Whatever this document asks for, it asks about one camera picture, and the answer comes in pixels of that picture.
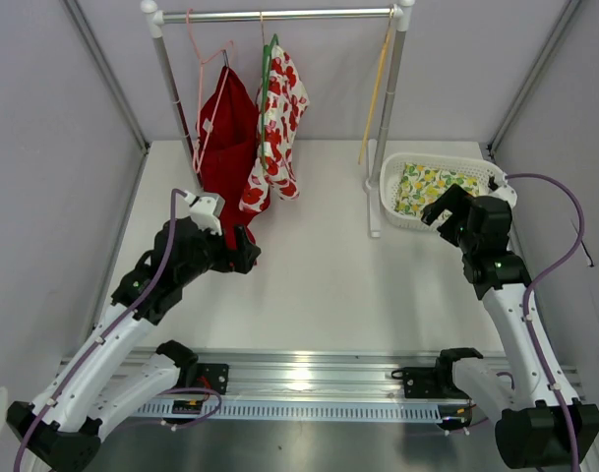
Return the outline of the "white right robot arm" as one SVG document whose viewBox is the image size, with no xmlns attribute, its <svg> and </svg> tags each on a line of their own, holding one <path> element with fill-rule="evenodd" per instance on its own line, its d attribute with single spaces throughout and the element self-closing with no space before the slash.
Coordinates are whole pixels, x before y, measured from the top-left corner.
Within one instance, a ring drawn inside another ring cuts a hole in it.
<svg viewBox="0 0 599 472">
<path fill-rule="evenodd" d="M 460 249 L 463 273 L 490 315 L 513 378 L 508 386 L 480 354 L 447 353 L 433 374 L 435 389 L 467 394 L 494 426 L 497 449 L 510 469 L 568 466 L 577 471 L 599 433 L 599 410 L 567 380 L 542 326 L 534 281 L 509 249 L 512 213 L 496 196 L 474 197 L 450 186 L 422 212 L 430 225 L 447 211 L 440 236 Z"/>
</svg>

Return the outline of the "red skirt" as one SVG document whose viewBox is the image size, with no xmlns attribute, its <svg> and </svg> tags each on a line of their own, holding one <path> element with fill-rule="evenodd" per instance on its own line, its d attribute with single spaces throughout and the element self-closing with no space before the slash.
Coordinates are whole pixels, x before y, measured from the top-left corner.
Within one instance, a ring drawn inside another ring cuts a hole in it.
<svg viewBox="0 0 599 472">
<path fill-rule="evenodd" d="M 223 67 L 216 90 L 202 108 L 199 175 L 203 188 L 224 198 L 219 217 L 227 246 L 236 248 L 234 227 L 256 216 L 239 208 L 256 160 L 258 110 L 237 74 Z"/>
</svg>

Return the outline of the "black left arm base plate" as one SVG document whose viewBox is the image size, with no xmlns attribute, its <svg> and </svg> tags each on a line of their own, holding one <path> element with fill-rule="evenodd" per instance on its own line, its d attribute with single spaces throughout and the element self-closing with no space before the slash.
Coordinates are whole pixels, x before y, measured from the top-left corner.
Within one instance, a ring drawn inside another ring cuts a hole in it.
<svg viewBox="0 0 599 472">
<path fill-rule="evenodd" d="M 229 366 L 217 363 L 196 363 L 182 369 L 177 387 L 203 387 L 221 395 L 227 391 Z"/>
</svg>

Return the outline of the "aluminium mounting rail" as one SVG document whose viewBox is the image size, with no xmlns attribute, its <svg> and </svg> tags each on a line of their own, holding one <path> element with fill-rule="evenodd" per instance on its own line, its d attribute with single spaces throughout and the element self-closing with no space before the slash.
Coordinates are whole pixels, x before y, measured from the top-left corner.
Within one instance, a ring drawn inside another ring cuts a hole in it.
<svg viewBox="0 0 599 472">
<path fill-rule="evenodd" d="M 404 367 L 433 367 L 438 357 L 422 352 L 193 352 L 198 363 L 229 366 L 225 398 L 325 402 L 407 401 L 401 381 L 390 373 Z"/>
</svg>

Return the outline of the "yellow clothes hanger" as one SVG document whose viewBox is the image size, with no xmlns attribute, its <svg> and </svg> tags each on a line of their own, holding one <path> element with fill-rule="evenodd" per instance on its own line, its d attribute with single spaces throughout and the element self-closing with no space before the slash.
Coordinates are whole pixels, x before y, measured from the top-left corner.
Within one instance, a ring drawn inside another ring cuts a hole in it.
<svg viewBox="0 0 599 472">
<path fill-rule="evenodd" d="M 365 151 L 367 149 L 372 123 L 374 121 L 378 93 L 380 91 L 381 83 L 382 83 L 383 76 L 384 76 L 384 68 L 385 68 L 385 64 L 387 61 L 387 53 L 389 50 L 389 44 L 390 44 L 390 39 L 391 39 L 391 30 L 392 30 L 391 24 L 392 24 L 393 17 L 394 17 L 394 7 L 391 7 L 390 12 L 389 12 L 389 21 L 387 23 L 384 41 L 383 41 L 383 44 L 381 47 L 380 56 L 379 56 L 379 60 L 378 60 L 378 69 L 377 69 L 377 73 L 376 73 L 376 77 L 375 77 L 374 85 L 373 85 L 373 89 L 372 89 L 369 110 L 367 113 L 367 120 L 365 123 L 363 138 L 361 141 L 361 147 L 360 147 L 359 154 L 358 154 L 358 159 L 357 159 L 358 164 L 362 164 L 365 159 L 364 155 L 365 155 Z"/>
</svg>

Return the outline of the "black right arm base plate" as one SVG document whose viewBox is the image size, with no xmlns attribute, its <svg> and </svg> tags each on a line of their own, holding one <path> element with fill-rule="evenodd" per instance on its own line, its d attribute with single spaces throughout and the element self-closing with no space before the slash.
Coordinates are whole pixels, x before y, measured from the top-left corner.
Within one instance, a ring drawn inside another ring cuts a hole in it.
<svg viewBox="0 0 599 472">
<path fill-rule="evenodd" d="M 465 392 L 455 386 L 451 372 L 443 368 L 399 368 L 393 370 L 390 377 L 401 381 L 404 396 L 409 399 L 469 399 Z"/>
</svg>

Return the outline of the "lemon print skirt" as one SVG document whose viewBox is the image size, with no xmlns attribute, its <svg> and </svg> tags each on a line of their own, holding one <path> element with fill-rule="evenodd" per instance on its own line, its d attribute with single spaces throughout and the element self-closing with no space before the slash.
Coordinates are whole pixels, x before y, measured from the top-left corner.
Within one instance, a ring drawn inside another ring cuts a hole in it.
<svg viewBox="0 0 599 472">
<path fill-rule="evenodd" d="M 475 176 L 406 163 L 399 177 L 393 209 L 402 215 L 420 218 L 423 209 L 451 185 L 458 185 L 473 196 L 479 195 L 479 179 Z"/>
</svg>

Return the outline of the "white plastic basket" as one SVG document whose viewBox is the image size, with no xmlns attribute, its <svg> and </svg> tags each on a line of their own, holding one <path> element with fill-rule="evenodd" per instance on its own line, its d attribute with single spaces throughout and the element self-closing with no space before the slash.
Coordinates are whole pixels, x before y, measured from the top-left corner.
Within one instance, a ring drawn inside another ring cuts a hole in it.
<svg viewBox="0 0 599 472">
<path fill-rule="evenodd" d="M 399 152 L 387 157 L 383 163 L 380 181 L 381 201 L 385 208 L 387 220 L 394 226 L 421 231 L 433 231 L 445 222 L 450 212 L 444 212 L 431 226 L 421 221 L 421 217 L 411 217 L 397 213 L 393 209 L 395 192 L 397 190 L 399 177 L 404 165 L 420 164 L 436 169 L 456 171 L 475 176 L 479 179 L 479 195 L 488 195 L 488 180 L 491 176 L 505 179 L 507 174 L 498 166 L 482 159 L 465 157 L 445 156 L 426 153 Z"/>
</svg>

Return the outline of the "white red floral garment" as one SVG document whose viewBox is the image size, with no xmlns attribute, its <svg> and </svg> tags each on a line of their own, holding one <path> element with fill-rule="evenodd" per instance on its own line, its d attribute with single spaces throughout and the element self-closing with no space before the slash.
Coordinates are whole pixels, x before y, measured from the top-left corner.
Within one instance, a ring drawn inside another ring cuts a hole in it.
<svg viewBox="0 0 599 472">
<path fill-rule="evenodd" d="M 265 155 L 267 170 L 260 163 L 261 88 L 256 95 L 259 109 L 257 124 L 257 156 L 242 192 L 239 208 L 247 213 L 260 213 L 269 206 L 271 195 L 285 201 L 299 196 L 293 169 L 293 144 L 299 123 L 310 104 L 308 93 L 290 55 L 279 45 L 272 53 L 270 83 L 266 101 Z"/>
</svg>

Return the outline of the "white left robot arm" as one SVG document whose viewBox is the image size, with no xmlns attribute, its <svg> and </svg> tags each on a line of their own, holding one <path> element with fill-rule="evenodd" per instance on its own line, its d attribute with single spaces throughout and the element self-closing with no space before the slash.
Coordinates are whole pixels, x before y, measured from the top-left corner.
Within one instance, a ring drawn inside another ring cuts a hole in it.
<svg viewBox="0 0 599 472">
<path fill-rule="evenodd" d="M 30 402 L 15 401 L 7 424 L 21 445 L 54 471 L 82 471 L 104 440 L 139 407 L 165 392 L 212 395 L 198 373 L 199 357 L 183 344 L 161 343 L 133 376 L 108 383 L 137 343 L 183 298 L 184 288 L 208 271 L 248 273 L 261 250 L 245 226 L 236 245 L 190 218 L 164 223 L 111 295 L 94 333 L 63 372 Z"/>
</svg>

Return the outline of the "white metal clothes rack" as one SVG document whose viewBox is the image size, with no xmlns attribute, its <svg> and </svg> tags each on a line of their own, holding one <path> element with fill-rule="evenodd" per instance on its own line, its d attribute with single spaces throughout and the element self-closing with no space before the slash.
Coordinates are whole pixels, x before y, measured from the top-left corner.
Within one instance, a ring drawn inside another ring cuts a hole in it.
<svg viewBox="0 0 599 472">
<path fill-rule="evenodd" d="M 318 20 L 318 19 L 389 19 L 383 47 L 381 49 L 379 70 L 374 84 L 372 99 L 363 135 L 359 161 L 367 163 L 367 178 L 364 190 L 367 194 L 367 215 L 369 236 L 379 238 L 382 233 L 380 184 L 382 166 L 389 136 L 389 125 L 394 105 L 394 97 L 403 55 L 403 45 L 410 26 L 413 1 L 396 1 L 388 8 L 359 9 L 317 9 L 317 10 L 281 10 L 260 12 L 210 12 L 166 13 L 153 1 L 143 1 L 141 10 L 146 17 L 153 38 L 159 65 L 166 85 L 175 100 L 175 112 L 182 107 L 174 81 L 172 67 L 163 40 L 162 28 L 171 24 L 193 23 L 230 23 L 254 22 L 266 20 Z M 298 196 L 290 160 L 286 157 L 273 157 L 272 132 L 282 124 L 282 112 L 289 111 L 283 105 L 305 104 L 307 95 L 297 73 L 288 73 L 289 60 L 278 45 L 278 37 L 273 35 L 270 43 L 264 45 L 260 92 L 259 137 L 261 170 L 255 179 L 248 181 L 241 198 L 239 208 L 255 214 L 264 210 L 265 198 L 272 189 L 288 200 Z"/>
</svg>

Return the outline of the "green clothes hanger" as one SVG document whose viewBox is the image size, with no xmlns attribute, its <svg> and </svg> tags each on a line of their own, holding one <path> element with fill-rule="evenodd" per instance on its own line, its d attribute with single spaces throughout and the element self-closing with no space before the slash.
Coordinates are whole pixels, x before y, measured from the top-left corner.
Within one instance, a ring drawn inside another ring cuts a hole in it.
<svg viewBox="0 0 599 472">
<path fill-rule="evenodd" d="M 270 69 L 272 62 L 272 53 L 274 48 L 278 45 L 278 35 L 275 33 L 270 40 L 270 43 L 265 44 L 263 48 L 263 61 L 262 61 L 262 88 L 261 88 L 261 105 L 260 105 L 260 125 L 261 125 L 261 137 L 260 137 L 260 163 L 263 170 L 267 170 L 266 155 L 265 155 L 265 142 L 266 142 L 266 125 L 265 125 L 265 114 L 266 114 L 266 101 L 269 92 L 270 83 Z"/>
</svg>

